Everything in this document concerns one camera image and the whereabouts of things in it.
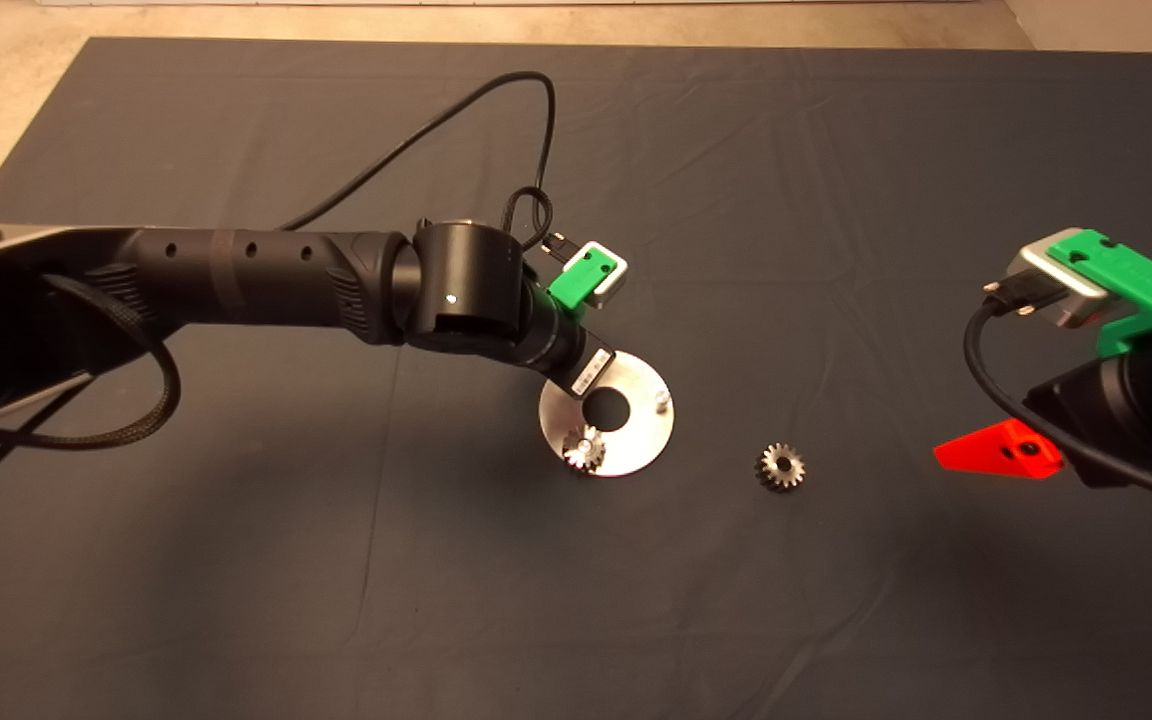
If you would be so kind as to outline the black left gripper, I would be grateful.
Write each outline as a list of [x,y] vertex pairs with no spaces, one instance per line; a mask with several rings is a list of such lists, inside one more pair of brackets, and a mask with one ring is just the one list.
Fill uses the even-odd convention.
[[570,397],[586,397],[616,357],[614,348],[586,331],[548,291],[530,291],[521,331],[520,366]]

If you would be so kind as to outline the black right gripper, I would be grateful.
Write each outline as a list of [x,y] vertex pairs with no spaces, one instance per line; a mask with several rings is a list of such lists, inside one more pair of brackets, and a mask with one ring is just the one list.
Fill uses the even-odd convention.
[[[1152,334],[1134,350],[1038,384],[1024,406],[1087,445],[1152,471]],[[934,458],[947,471],[1028,480],[1064,469],[1058,446],[1015,418],[937,445]]]

